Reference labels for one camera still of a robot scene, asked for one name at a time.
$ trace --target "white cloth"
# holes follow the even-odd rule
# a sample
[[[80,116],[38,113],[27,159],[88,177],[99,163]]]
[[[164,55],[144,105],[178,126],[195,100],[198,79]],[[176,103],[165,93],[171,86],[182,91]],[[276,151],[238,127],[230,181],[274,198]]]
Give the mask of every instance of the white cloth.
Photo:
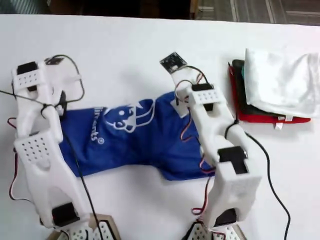
[[[246,101],[271,113],[312,118],[320,109],[318,53],[280,54],[246,49]]]

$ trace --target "black cable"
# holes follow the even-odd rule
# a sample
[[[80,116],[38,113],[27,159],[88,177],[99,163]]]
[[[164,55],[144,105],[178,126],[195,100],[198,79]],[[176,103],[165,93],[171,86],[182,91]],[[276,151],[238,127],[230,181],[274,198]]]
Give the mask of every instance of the black cable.
[[[238,124],[239,123],[239,120],[238,120],[238,115],[236,114],[236,118],[234,120],[234,122],[228,126],[225,130],[225,133],[224,133],[224,138],[227,139],[227,135],[228,135],[228,131],[229,129]],[[264,148],[264,146],[257,140],[255,139],[253,136],[251,136],[249,133],[245,132],[245,134],[252,140],[254,141],[260,148],[261,150],[263,151],[263,153],[265,154],[265,157],[266,157],[266,164],[267,164],[267,167],[266,167],[266,174],[267,174],[267,178],[268,178],[268,182],[269,182],[269,185],[270,185],[270,188],[271,188],[271,191],[274,195],[274,197],[276,198],[276,200],[279,202],[279,204],[281,205],[281,207],[284,209],[285,213],[287,214],[288,216],[288,222],[286,224],[286,227],[285,227],[285,232],[284,232],[284,240],[287,240],[287,235],[288,235],[288,231],[289,231],[289,226],[290,226],[290,222],[291,222],[291,216],[290,216],[290,213],[288,211],[288,209],[286,208],[286,206],[284,205],[284,203],[280,200],[280,198],[278,197],[275,189],[274,189],[274,186],[272,184],[272,181],[271,181],[271,174],[270,174],[270,157],[269,157],[269,154],[267,152],[267,150]]]
[[[75,62],[71,57],[69,57],[68,55],[64,55],[64,54],[54,55],[53,57],[51,57],[51,58],[49,58],[48,60],[46,60],[45,63],[47,64],[47,63],[49,63],[50,61],[52,61],[53,59],[55,59],[55,58],[61,58],[61,57],[69,59],[69,60],[72,62],[72,64],[74,65],[77,74],[80,75],[80,72],[79,72],[79,69],[78,69],[78,66],[77,66],[76,62]],[[40,113],[41,113],[41,115],[43,116],[42,113],[43,113],[43,111],[44,111],[47,107],[50,107],[50,106],[51,106],[51,107],[56,108],[58,105],[69,104],[69,103],[77,102],[77,101],[80,101],[81,99],[83,99],[84,96],[85,96],[85,88],[84,88],[84,85],[83,85],[83,82],[82,82],[82,79],[81,79],[81,78],[80,78],[80,85],[81,85],[81,89],[82,89],[82,94],[81,94],[81,96],[80,96],[79,98],[73,99],[73,100],[64,101],[64,102],[58,103],[58,104],[56,104],[56,105],[46,104],[46,103],[41,102],[41,101],[38,101],[38,100],[36,100],[36,99],[32,99],[32,98],[29,98],[29,97],[26,97],[26,96],[22,96],[22,95],[15,94],[13,88],[12,88],[13,93],[8,92],[8,91],[4,91],[4,90],[1,90],[1,89],[0,89],[0,93],[6,94],[6,95],[10,95],[10,96],[13,96],[13,97],[15,97],[15,98],[21,98],[21,99],[25,99],[25,100],[29,100],[29,101],[32,101],[32,102],[41,104],[41,105],[43,106],[43,108],[41,109]]]
[[[68,240],[70,240],[70,237],[69,237],[69,234],[66,232],[66,231],[64,231],[64,230],[60,230],[63,234],[65,234],[66,235],[66,237],[68,238]]]
[[[205,75],[205,74],[203,73],[203,71],[201,71],[199,68],[197,68],[197,67],[195,67],[195,66],[191,66],[191,65],[186,65],[186,66],[181,67],[181,68],[178,69],[177,71],[180,71],[180,70],[182,70],[182,69],[194,69],[194,70],[197,70],[199,73],[202,74],[205,82],[206,82],[207,84],[209,83],[206,75]]]
[[[51,57],[51,58],[49,58],[48,60],[46,60],[45,63],[47,64],[47,63],[49,63],[50,61],[52,61],[53,59],[55,59],[55,58],[67,58],[67,59],[69,59],[69,60],[72,62],[72,64],[74,65],[75,70],[76,70],[76,73],[77,73],[78,75],[80,75],[79,68],[78,68],[76,62],[75,62],[71,57],[69,57],[68,55],[65,55],[65,54],[57,54],[57,55],[54,55],[53,57]],[[83,84],[81,78],[80,78],[80,85],[81,85],[81,89],[82,89],[82,94],[81,94],[81,96],[80,96],[79,98],[77,98],[77,99],[74,99],[74,100],[64,101],[64,102],[62,102],[61,104],[69,104],[69,103],[77,102],[77,101],[80,101],[81,99],[83,99],[84,96],[85,96],[85,88],[84,88],[84,84]]]
[[[77,170],[78,170],[78,172],[79,172],[79,176],[80,176],[80,179],[81,179],[81,181],[82,181],[82,184],[83,184],[85,193],[86,193],[86,195],[87,195],[87,197],[88,197],[88,199],[89,199],[89,202],[90,202],[90,206],[91,206],[91,210],[92,210],[92,214],[93,214],[94,220],[95,220],[95,222],[96,222],[96,226],[97,226],[97,228],[98,228],[98,230],[99,230],[100,237],[101,237],[101,239],[103,240],[104,238],[103,238],[102,231],[101,231],[101,228],[100,228],[100,225],[99,225],[99,220],[98,220],[98,217],[97,217],[97,214],[96,214],[94,205],[93,205],[93,203],[92,203],[91,196],[90,196],[90,193],[89,193],[89,191],[88,191],[88,188],[87,188],[87,185],[86,185],[86,182],[85,182],[85,179],[84,179],[84,175],[83,175],[83,173],[82,173],[82,171],[81,171],[81,169],[80,169],[79,161],[78,161],[78,157],[77,157],[76,151],[75,151],[75,149],[74,149],[74,147],[73,147],[73,145],[72,145],[72,143],[71,143],[70,138],[68,137],[68,135],[67,135],[63,130],[62,130],[62,134],[63,134],[65,140],[67,141],[68,145],[69,145],[70,148],[71,148],[71,152],[72,152],[72,155],[73,155],[74,160],[75,160],[76,168],[77,168]]]
[[[68,55],[64,55],[64,54],[55,55],[55,56],[49,58],[48,60],[46,60],[45,63],[47,64],[48,62],[52,61],[53,59],[59,58],[59,57],[64,57],[64,58],[69,59],[69,60],[73,63],[77,74],[78,74],[78,75],[80,74],[77,64],[76,64],[75,61],[74,61],[71,57],[69,57]],[[59,103],[59,104],[68,104],[68,103],[73,103],[73,102],[80,101],[80,100],[84,97],[84,95],[85,95],[85,88],[84,88],[82,79],[80,79],[80,85],[81,85],[81,88],[82,88],[82,94],[81,94],[81,96],[80,96],[79,98],[74,99],[74,100],[64,101],[64,102]],[[43,108],[42,108],[41,111],[40,111],[41,115],[42,115],[43,110],[46,109],[47,107],[51,106],[51,107],[56,108],[56,107],[59,105],[59,104],[57,104],[57,105],[54,106],[54,105],[52,105],[52,104],[46,104],[46,103],[40,102],[40,101],[38,101],[38,100],[29,98],[29,97],[25,97],[25,96],[22,96],[22,95],[15,94],[14,92],[11,93],[11,92],[7,92],[7,91],[0,90],[0,93],[6,94],[6,95],[10,95],[10,96],[13,96],[13,97],[15,97],[15,98],[26,99],[26,100],[29,100],[29,101],[32,101],[32,102],[36,102],[36,103],[39,103],[39,104],[43,105]],[[88,199],[89,199],[90,206],[91,206],[91,209],[92,209],[92,213],[93,213],[95,222],[96,222],[96,224],[97,224],[97,227],[98,227],[98,230],[99,230],[99,233],[100,233],[100,237],[101,237],[101,239],[103,240],[103,235],[102,235],[102,232],[101,232],[101,229],[100,229],[100,226],[99,226],[99,221],[98,221],[98,218],[97,218],[97,215],[96,215],[96,211],[95,211],[95,208],[94,208],[94,206],[93,206],[93,203],[92,203],[91,196],[90,196],[90,194],[89,194],[87,185],[86,185],[86,183],[85,183],[84,176],[83,176],[82,171],[81,171],[81,169],[80,169],[76,151],[75,151],[75,149],[73,148],[73,145],[71,144],[71,141],[70,141],[69,137],[66,135],[66,133],[65,133],[63,130],[62,130],[62,133],[63,133],[66,141],[68,142],[68,144],[69,144],[69,146],[70,146],[70,148],[71,148],[71,151],[72,151],[72,153],[73,153],[73,156],[74,156],[74,159],[75,159],[75,163],[76,163],[76,166],[77,166],[77,169],[78,169],[78,172],[79,172],[79,175],[80,175],[80,178],[81,178],[81,181],[82,181],[84,190],[85,190],[86,195],[87,195],[87,197],[88,197]]]
[[[270,185],[270,188],[271,188],[271,191],[274,195],[274,197],[276,198],[276,200],[279,202],[279,204],[281,205],[281,207],[284,209],[284,211],[286,212],[287,216],[288,216],[288,222],[286,224],[286,227],[285,227],[285,232],[284,232],[284,240],[287,239],[287,235],[288,235],[288,231],[289,231],[289,226],[290,226],[290,222],[291,222],[291,216],[290,216],[290,213],[288,211],[288,209],[286,208],[286,206],[284,205],[284,203],[280,200],[280,198],[278,197],[275,189],[274,189],[274,186],[271,182],[271,177],[270,177],[270,157],[269,157],[269,154],[267,152],[267,150],[264,148],[264,146],[262,146],[262,144],[256,140],[253,136],[251,136],[249,133],[245,133],[249,138],[252,139],[252,141],[254,141],[260,148],[261,150],[264,152],[265,154],[265,157],[266,157],[266,163],[267,163],[267,177],[268,177],[268,182],[269,182],[269,185]]]

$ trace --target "white surface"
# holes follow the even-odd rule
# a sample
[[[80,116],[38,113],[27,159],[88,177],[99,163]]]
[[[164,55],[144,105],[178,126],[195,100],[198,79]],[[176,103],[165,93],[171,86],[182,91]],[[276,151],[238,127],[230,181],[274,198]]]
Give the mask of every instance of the white surface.
[[[320,28],[312,26],[0,15],[0,33],[1,89],[11,90],[15,66],[68,54],[78,64],[86,89],[75,108],[112,107],[173,91],[159,61],[174,51],[203,70],[229,102],[227,61],[244,59],[245,48],[320,52]],[[39,225],[34,208],[11,201],[7,194],[14,172],[14,130],[6,120],[17,114],[17,105],[2,94],[0,102],[0,236],[43,240],[50,231]],[[288,240],[317,236],[320,121],[285,125],[282,131],[273,130],[272,124],[242,125],[269,152],[274,188],[292,217]],[[287,216],[269,188],[265,156],[261,151],[258,155],[263,178],[241,227],[249,240],[282,239]],[[15,190],[27,197],[23,177]],[[168,182],[153,167],[125,166],[88,176],[86,182],[96,211],[114,217],[123,240],[177,240],[194,220],[190,209],[202,205],[206,179]]]

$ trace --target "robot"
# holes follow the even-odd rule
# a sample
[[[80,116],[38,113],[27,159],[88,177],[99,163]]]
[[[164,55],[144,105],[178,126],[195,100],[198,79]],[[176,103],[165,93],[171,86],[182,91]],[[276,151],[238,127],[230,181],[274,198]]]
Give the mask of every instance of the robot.
[[[180,72],[196,69],[188,66],[177,53],[160,63],[174,81],[181,80]],[[261,175],[255,166],[253,142],[239,125],[228,127],[234,118],[224,95],[200,73],[206,82],[189,80],[180,87],[178,83],[176,99],[171,104],[181,117],[190,114],[199,135],[199,154],[215,169],[214,185],[201,216],[204,226],[212,228],[246,218],[255,201]],[[67,103],[78,101],[84,95],[77,65],[66,55],[56,55],[45,61],[19,65],[12,76],[18,105],[14,147],[24,165],[28,189],[41,223],[57,231],[86,224],[90,210],[85,204],[83,189],[59,148],[66,137],[60,117],[67,110]],[[74,86],[82,94],[74,97],[74,92],[67,92],[66,86]],[[33,126],[38,116],[43,117],[44,123],[35,131]]]

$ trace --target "blue cloth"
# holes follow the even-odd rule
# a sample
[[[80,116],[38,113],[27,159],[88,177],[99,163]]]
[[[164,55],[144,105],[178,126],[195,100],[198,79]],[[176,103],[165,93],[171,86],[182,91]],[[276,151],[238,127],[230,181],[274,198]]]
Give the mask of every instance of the blue cloth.
[[[200,146],[192,123],[184,137],[180,134],[189,117],[180,118],[170,102],[174,93],[156,100],[145,99],[116,108],[96,107],[69,110],[61,122],[76,151],[83,175],[124,165],[151,165],[167,180],[206,177],[199,168]],[[64,140],[60,144],[65,162],[78,177],[75,158]]]

